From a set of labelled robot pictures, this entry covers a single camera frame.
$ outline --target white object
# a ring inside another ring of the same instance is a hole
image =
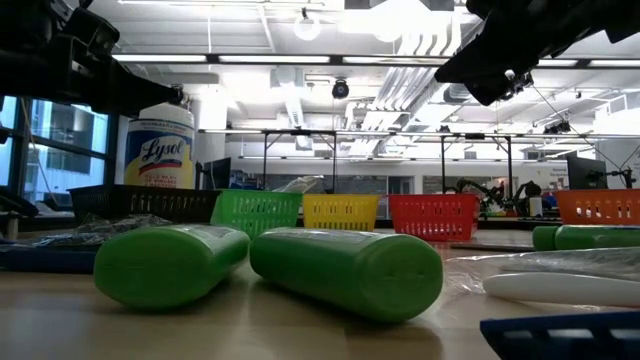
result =
[[[305,19],[301,16],[298,16],[296,21],[293,23],[293,32],[299,39],[302,39],[304,41],[311,41],[317,38],[318,35],[320,35],[320,31],[322,31],[322,28],[320,26],[320,19],[316,14],[307,14],[307,19],[311,20],[311,28],[309,28],[309,30],[304,30],[302,28],[302,21]]]
[[[529,198],[529,216],[542,216],[542,198],[539,196]]]
[[[640,307],[640,282],[560,273],[520,273],[483,281],[491,296],[544,303]]]
[[[125,185],[193,189],[193,114],[160,104],[129,122]]]

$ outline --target blue object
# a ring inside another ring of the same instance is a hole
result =
[[[0,268],[9,271],[93,274],[93,251],[47,250],[0,239]]]
[[[640,359],[640,311],[484,320],[502,360]]]

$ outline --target cable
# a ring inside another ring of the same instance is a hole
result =
[[[629,161],[629,160],[633,157],[633,155],[636,153],[636,151],[638,151],[638,149],[640,149],[640,145],[636,146],[636,149],[635,149],[635,150],[633,150],[633,152],[631,153],[631,155],[629,155],[629,157],[627,158],[627,160],[625,160],[625,161],[622,163],[622,166],[623,166],[623,167],[627,164],[627,161]]]
[[[37,155],[38,148],[36,147],[36,141],[33,138],[33,133],[31,132],[31,121],[29,120],[30,115],[27,112],[27,105],[25,105],[24,103],[24,98],[20,98],[20,104],[22,104],[22,112],[24,113],[24,123],[27,125],[27,132],[29,133],[29,139],[31,140],[31,145],[33,145],[33,150],[36,152],[36,155]],[[53,193],[53,191],[51,191],[51,188],[49,187],[49,182],[47,181],[47,175],[45,175],[44,169],[42,168],[42,163],[40,163],[40,156],[36,156],[36,159],[38,160],[38,167],[40,168],[40,172],[42,173],[42,178],[44,179],[44,184],[47,187],[47,191],[49,192],[51,199],[53,199],[53,203],[56,204],[56,206],[59,206],[58,200],[56,199],[55,194]]]
[[[551,105],[551,103],[549,102],[549,100],[547,100],[547,98],[545,98],[542,93],[538,90],[537,87],[535,87],[535,85],[532,85],[531,87],[533,87],[533,89],[538,93],[538,95],[540,95],[540,97],[542,98],[542,100],[544,100],[544,102],[547,103],[547,105],[549,105],[549,107],[551,108],[551,110],[553,110],[553,112],[558,115],[560,117],[560,119],[562,119],[563,121],[567,121],[564,116],[562,116],[558,110],[556,110],[555,107],[553,107],[553,105]],[[573,126],[571,126],[571,124],[569,124],[569,127],[571,128],[571,130],[573,130],[573,132],[575,132],[576,134],[582,136],[582,134],[580,134]],[[603,158],[605,158],[606,160],[608,160],[610,163],[613,164],[613,166],[617,167],[618,170],[622,171],[622,168],[620,166],[618,166],[618,164],[616,164],[615,162],[613,162],[611,159],[609,159],[607,157],[607,155],[603,154],[602,151],[598,150],[594,144],[592,144],[591,142],[589,142],[589,140],[587,140],[586,138],[582,138],[582,140],[584,140],[584,142],[586,142],[589,146],[591,146],[593,148],[593,150],[595,152],[597,152],[598,154],[602,155]]]

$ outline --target green tube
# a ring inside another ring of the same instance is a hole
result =
[[[249,253],[263,278],[380,322],[419,315],[442,290],[440,256],[409,235],[279,228]]]
[[[640,246],[640,226],[563,225],[533,230],[536,251]]]
[[[247,256],[242,231],[206,225],[170,225],[126,232],[96,255],[94,281],[132,308],[166,310],[206,295]]]

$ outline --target wooden table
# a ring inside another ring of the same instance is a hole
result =
[[[525,235],[480,232],[478,239],[530,241]],[[480,320],[576,311],[445,289],[419,317],[382,327],[273,287],[245,264],[196,304],[150,315],[106,298],[91,276],[0,272],[0,358],[497,359]]]

